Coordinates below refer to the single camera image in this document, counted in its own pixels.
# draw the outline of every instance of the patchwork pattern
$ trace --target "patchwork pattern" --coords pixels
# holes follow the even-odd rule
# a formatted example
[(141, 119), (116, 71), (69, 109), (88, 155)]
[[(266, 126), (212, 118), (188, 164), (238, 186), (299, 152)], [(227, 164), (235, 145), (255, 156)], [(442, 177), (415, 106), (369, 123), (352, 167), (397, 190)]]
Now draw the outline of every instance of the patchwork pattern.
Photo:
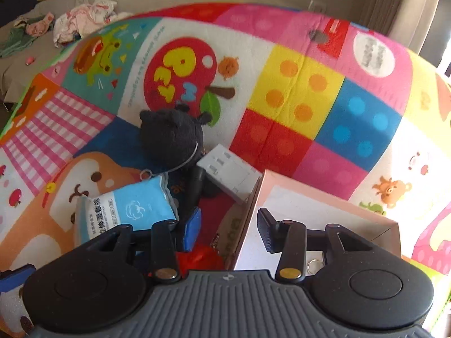
[(313, 142), (293, 179), (348, 200), (367, 174), (351, 161)]
[(451, 89), (430, 63), (414, 53), (410, 55), (413, 82), (405, 117), (451, 158)]
[(4, 150), (27, 187), (37, 195), (112, 118), (73, 94), (60, 91), (5, 143)]
[(247, 109), (230, 146), (232, 152), (263, 172), (291, 177), (312, 141)]
[(297, 12), (264, 5), (236, 5), (222, 14), (215, 24), (278, 42)]
[(322, 64), (276, 46), (247, 107), (313, 140), (343, 80), (342, 75)]
[(346, 79), (315, 141), (369, 172), (400, 121), (396, 111)]
[[(322, 17), (305, 28), (300, 14), (278, 42), (339, 72), (404, 114), (412, 87), (412, 62), (407, 50), (378, 33), (347, 21)], [(303, 27), (300, 35), (298, 26)]]
[(213, 23), (220, 15), (235, 5), (233, 3), (195, 3), (155, 12), (146, 12), (136, 17), (166, 16)]
[(35, 76), (11, 122), (5, 127), (2, 141), (10, 139), (22, 126), (33, 117), (41, 106), (59, 90), (58, 85), (42, 74)]
[[(179, 103), (193, 117), (211, 113), (207, 149), (230, 146), (260, 171), (396, 220), (412, 263), (449, 272), (448, 83), (364, 27), (226, 3), (112, 23), (33, 79), (0, 140), (0, 270), (70, 250), (80, 192), (102, 194), (159, 169), (139, 144), (139, 113)], [(183, 179), (172, 174), (170, 187), (183, 201)], [(229, 197), (206, 202), (203, 243), (215, 237), (218, 216), (237, 211)], [(0, 319), (19, 338), (16, 327)]]

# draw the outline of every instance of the pink checkered pattern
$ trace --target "pink checkered pattern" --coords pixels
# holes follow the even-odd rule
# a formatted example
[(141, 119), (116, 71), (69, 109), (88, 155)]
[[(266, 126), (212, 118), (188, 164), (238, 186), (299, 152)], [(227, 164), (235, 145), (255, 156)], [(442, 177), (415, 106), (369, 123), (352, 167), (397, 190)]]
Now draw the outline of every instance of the pink checkered pattern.
[(67, 161), (114, 116), (59, 91), (4, 145), (23, 181), (37, 195)]

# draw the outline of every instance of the stuffed animal ear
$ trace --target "stuffed animal ear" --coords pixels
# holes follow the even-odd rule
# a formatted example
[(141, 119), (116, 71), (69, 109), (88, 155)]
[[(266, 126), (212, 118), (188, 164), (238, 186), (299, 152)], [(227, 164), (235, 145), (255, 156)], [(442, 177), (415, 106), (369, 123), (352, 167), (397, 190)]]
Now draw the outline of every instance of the stuffed animal ear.
[(151, 112), (150, 110), (142, 110), (139, 113), (139, 118), (143, 121), (143, 122), (148, 122), (152, 119), (154, 115), (154, 112)]
[(180, 110), (180, 111), (183, 112), (183, 113), (188, 113), (188, 112), (189, 112), (189, 105), (188, 105), (188, 104), (185, 104), (185, 103), (180, 103), (180, 104), (177, 104), (177, 105), (174, 107), (174, 109)]
[(210, 123), (213, 120), (213, 116), (210, 112), (203, 112), (199, 117), (196, 118), (197, 123), (200, 123), (202, 126)]

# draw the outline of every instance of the metal ring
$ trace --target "metal ring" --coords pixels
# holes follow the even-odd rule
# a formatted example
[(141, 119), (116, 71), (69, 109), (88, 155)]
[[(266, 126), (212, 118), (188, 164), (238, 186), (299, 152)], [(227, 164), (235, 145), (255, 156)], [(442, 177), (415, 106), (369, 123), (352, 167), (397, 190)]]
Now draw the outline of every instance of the metal ring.
[[(144, 174), (149, 174), (149, 177), (148, 178), (143, 178)], [(153, 173), (152, 173), (152, 170), (150, 170), (150, 169), (144, 169), (143, 171), (141, 171), (139, 173), (139, 179), (141, 179), (141, 180), (150, 179), (152, 177), (153, 177)]]
[(310, 270), (310, 264), (312, 263), (312, 262), (320, 262), (321, 264), (323, 264), (319, 259), (317, 259), (317, 258), (315, 258), (315, 259), (312, 259), (311, 261), (309, 261), (308, 263), (307, 263), (307, 271), (309, 272), (309, 273), (311, 273), (311, 274), (314, 274), (311, 270)]

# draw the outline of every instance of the red apple print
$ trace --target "red apple print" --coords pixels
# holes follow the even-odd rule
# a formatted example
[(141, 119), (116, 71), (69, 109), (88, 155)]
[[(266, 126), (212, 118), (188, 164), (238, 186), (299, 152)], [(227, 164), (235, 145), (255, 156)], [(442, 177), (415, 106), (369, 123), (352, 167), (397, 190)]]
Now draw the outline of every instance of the red apple print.
[(17, 207), (20, 203), (20, 197), (22, 197), (22, 191), (20, 189), (14, 190), (10, 195), (10, 206)]
[(163, 46), (150, 62), (144, 78), (144, 94), (150, 109), (173, 108), (177, 102), (200, 114), (199, 103), (216, 75), (216, 56), (197, 38), (183, 37)]

